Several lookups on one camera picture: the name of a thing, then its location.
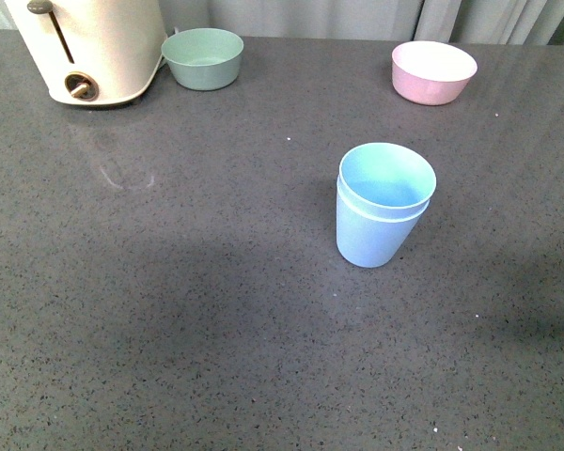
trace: toaster knob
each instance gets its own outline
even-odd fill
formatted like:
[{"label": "toaster knob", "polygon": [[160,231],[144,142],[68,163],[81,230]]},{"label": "toaster knob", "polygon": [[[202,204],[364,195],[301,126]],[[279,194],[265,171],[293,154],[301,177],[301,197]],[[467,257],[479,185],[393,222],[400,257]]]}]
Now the toaster knob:
[{"label": "toaster knob", "polygon": [[65,88],[73,98],[80,101],[95,101],[98,97],[98,84],[83,72],[72,72],[67,75]]},{"label": "toaster knob", "polygon": [[27,9],[34,14],[48,14],[53,10],[53,2],[48,0],[31,0],[27,4]]}]

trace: gray countertop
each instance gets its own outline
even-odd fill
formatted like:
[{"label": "gray countertop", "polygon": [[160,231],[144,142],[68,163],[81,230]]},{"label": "gray countertop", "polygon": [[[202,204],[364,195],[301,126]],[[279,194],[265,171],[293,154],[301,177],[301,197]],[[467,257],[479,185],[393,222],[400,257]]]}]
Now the gray countertop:
[{"label": "gray countertop", "polygon": [[[0,449],[564,450],[564,47],[461,46],[426,107],[395,45],[247,38],[222,90],[84,109],[0,31]],[[438,187],[364,270],[335,181],[376,141]]]}]

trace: bowl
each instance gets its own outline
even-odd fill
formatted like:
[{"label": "bowl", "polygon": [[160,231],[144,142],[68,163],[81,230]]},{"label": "bowl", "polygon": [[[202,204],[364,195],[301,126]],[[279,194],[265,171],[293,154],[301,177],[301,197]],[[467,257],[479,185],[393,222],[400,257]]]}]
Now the bowl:
[{"label": "bowl", "polygon": [[454,101],[478,69],[465,51],[427,40],[405,42],[392,57],[393,87],[408,101],[423,105]]},{"label": "bowl", "polygon": [[180,85],[211,91],[236,80],[243,48],[243,40],[230,31],[195,28],[167,38],[161,53]]}]

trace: pink bowl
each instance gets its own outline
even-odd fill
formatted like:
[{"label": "pink bowl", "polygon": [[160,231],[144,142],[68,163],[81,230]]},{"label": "pink bowl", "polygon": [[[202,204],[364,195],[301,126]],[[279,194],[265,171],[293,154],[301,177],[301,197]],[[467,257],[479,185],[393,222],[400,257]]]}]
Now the pink bowl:
[{"label": "pink bowl", "polygon": [[423,105],[454,101],[477,69],[472,56],[441,42],[415,40],[393,50],[393,87]]}]

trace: plastic cup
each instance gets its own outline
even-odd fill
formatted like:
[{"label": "plastic cup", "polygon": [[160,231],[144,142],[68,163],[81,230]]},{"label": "plastic cup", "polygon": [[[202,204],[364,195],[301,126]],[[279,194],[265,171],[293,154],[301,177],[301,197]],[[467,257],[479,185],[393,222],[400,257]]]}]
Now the plastic cup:
[{"label": "plastic cup", "polygon": [[351,149],[337,178],[337,247],[353,265],[376,268],[399,250],[430,203],[436,176],[413,150],[389,143]]}]

